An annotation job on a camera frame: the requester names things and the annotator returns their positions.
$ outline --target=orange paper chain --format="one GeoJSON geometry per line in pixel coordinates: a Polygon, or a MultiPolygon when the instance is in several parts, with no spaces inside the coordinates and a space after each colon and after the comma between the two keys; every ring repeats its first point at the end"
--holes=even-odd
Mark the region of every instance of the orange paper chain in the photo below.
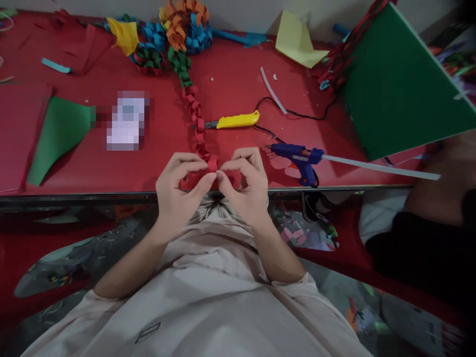
{"type": "Polygon", "coordinates": [[[190,25],[190,14],[196,14],[195,18],[197,25],[201,23],[203,28],[205,28],[208,22],[209,13],[207,7],[199,1],[177,1],[175,6],[172,1],[173,0],[170,0],[169,5],[164,9],[164,13],[170,21],[167,38],[175,51],[183,50],[186,52],[185,40],[187,39],[187,34],[185,29],[186,26],[190,25]]]}

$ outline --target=beige shirt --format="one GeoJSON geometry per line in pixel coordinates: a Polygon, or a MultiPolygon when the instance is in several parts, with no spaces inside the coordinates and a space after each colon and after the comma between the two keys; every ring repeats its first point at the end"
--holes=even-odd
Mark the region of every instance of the beige shirt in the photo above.
{"type": "Polygon", "coordinates": [[[371,356],[309,274],[270,282],[249,227],[187,226],[127,300],[89,291],[23,356],[371,356]]]}

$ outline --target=floor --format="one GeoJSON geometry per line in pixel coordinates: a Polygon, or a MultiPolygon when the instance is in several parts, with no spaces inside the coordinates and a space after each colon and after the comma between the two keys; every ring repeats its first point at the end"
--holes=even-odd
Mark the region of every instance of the floor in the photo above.
{"type": "MultiPolygon", "coordinates": [[[[95,209],[111,217],[115,215],[114,207],[97,207],[95,209]]],[[[55,222],[74,220],[78,216],[77,213],[79,211],[81,211],[81,208],[69,209],[61,217],[47,219],[46,223],[54,224],[55,222]]],[[[314,247],[316,249],[335,249],[335,244],[331,237],[332,226],[322,227],[318,224],[309,224],[304,221],[300,212],[286,209],[281,203],[271,204],[270,214],[273,216],[278,230],[282,231],[284,228],[288,228],[289,232],[294,232],[302,229],[305,234],[305,237],[301,235],[297,239],[291,237],[288,244],[307,247],[317,244],[314,247]],[[317,233],[314,234],[313,239],[310,239],[310,232],[317,233]]],[[[68,262],[77,263],[79,261],[91,274],[93,286],[95,281],[145,236],[156,217],[157,209],[150,207],[145,211],[140,211],[121,219],[117,229],[114,231],[105,232],[100,236],[93,237],[81,245],[75,246],[72,250],[70,249],[67,253],[63,251],[56,252],[56,255],[49,255],[45,261],[38,262],[30,269],[26,278],[24,277],[18,285],[16,294],[18,296],[27,296],[37,291],[50,289],[52,285],[51,282],[48,282],[47,277],[51,278],[51,275],[44,272],[51,273],[51,271],[56,271],[58,275],[61,275],[62,271],[59,268],[65,269],[64,265],[68,262]]],[[[282,234],[282,236],[285,240],[288,240],[285,234],[282,234]]],[[[362,318],[355,318],[358,321],[357,336],[374,356],[425,356],[392,332],[382,321],[380,312],[382,310],[383,298],[377,290],[369,286],[365,287],[361,282],[309,261],[302,260],[302,263],[315,279],[320,292],[344,316],[346,316],[346,313],[350,313],[350,298],[354,300],[357,309],[359,312],[362,312],[362,318]]],[[[85,292],[79,291],[24,320],[14,331],[10,332],[3,347],[0,347],[2,355],[5,357],[21,355],[33,341],[56,322],[60,321],[76,306],[85,292]]]]}

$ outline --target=green paper chain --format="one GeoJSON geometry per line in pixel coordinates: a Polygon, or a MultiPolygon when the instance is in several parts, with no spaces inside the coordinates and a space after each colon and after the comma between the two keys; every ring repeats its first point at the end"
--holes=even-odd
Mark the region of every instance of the green paper chain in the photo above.
{"type": "Polygon", "coordinates": [[[169,48],[169,62],[174,66],[175,73],[178,74],[182,88],[192,87],[192,81],[188,75],[188,69],[192,67],[192,60],[182,51],[175,51],[172,46],[169,48]]]}
{"type": "Polygon", "coordinates": [[[162,56],[155,50],[138,47],[136,50],[137,56],[145,59],[145,62],[136,62],[139,67],[151,67],[154,69],[162,68],[162,56]]]}

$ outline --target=hand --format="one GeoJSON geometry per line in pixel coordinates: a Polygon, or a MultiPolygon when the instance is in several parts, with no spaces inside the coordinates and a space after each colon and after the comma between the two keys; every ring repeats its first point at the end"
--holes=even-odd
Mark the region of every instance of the hand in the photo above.
{"type": "Polygon", "coordinates": [[[180,180],[189,172],[207,169],[197,154],[175,153],[155,183],[159,201],[159,225],[175,236],[192,218],[203,196],[210,190],[216,173],[208,173],[197,186],[185,193],[179,189],[180,180]]]}
{"type": "Polygon", "coordinates": [[[217,171],[219,190],[240,217],[253,227],[268,216],[268,178],[258,148],[237,149],[230,161],[217,171]],[[244,176],[241,191],[236,191],[226,170],[240,170],[244,176]]]}

